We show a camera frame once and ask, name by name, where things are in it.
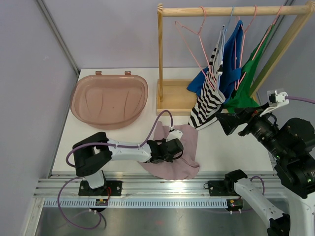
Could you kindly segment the blue wire hanger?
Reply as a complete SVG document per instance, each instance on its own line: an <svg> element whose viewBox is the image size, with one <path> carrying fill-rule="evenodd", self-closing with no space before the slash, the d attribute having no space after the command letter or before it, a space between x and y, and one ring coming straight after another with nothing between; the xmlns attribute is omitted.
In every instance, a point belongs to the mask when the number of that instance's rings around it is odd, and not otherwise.
<svg viewBox="0 0 315 236"><path fill-rule="evenodd" d="M233 17L234 9L235 9L235 6L232 7L231 14L230 14L228 22L225 25L222 26L223 35L226 35L226 33L228 31L229 24L230 24L231 19Z"/></svg>

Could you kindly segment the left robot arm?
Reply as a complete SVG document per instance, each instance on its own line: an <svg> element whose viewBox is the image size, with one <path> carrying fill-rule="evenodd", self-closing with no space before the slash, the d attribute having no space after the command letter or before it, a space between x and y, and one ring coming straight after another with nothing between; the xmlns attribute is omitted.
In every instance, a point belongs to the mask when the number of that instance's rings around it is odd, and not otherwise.
<svg viewBox="0 0 315 236"><path fill-rule="evenodd" d="M76 175L82 177L79 196L120 196L120 181L107 181L102 167L110 161L137 161L140 163L159 164L173 162L183 155L181 143L183 133L172 129L167 138L145 140L141 144L119 142L107 138L105 132L98 132L76 143L67 155L74 157Z"/></svg>

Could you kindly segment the mauve pink tank top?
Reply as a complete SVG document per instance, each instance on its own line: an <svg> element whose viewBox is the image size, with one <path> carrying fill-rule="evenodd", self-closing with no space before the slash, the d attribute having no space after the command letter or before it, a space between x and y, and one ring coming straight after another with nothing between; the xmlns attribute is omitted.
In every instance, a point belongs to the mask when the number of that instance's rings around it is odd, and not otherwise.
<svg viewBox="0 0 315 236"><path fill-rule="evenodd" d="M184 180L194 178L200 165L196 162L196 150L198 131L188 124L176 125L175 129L183 133L180 141L184 147L181 158L173 162L162 162L158 164L140 163L142 168L155 177L165 180Z"/></svg>

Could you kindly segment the black white striped tank top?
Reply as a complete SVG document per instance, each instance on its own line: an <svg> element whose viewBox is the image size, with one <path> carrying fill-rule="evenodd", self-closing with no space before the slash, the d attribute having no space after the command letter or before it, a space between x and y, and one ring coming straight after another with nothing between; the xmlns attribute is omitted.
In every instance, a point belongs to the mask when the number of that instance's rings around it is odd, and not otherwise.
<svg viewBox="0 0 315 236"><path fill-rule="evenodd" d="M216 113L223 109L224 94L220 91L225 44L225 26L222 26L218 41L209 59L209 66L200 71L187 87L197 96L188 124L200 130L217 121Z"/></svg>

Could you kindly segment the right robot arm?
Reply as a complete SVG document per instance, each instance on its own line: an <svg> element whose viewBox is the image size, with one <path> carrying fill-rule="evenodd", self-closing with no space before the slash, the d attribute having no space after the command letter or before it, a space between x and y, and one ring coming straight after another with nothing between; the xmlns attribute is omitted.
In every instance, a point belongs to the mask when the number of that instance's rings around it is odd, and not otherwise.
<svg viewBox="0 0 315 236"><path fill-rule="evenodd" d="M269 104L237 109L234 114L218 113L226 135L239 126L239 136L253 135L276 159L275 171L286 192L289 213L275 207L242 170L224 176L223 188L229 195L243 198L263 220L270 236L313 236L315 234L315 129L301 118L289 119L282 128L269 121Z"/></svg>

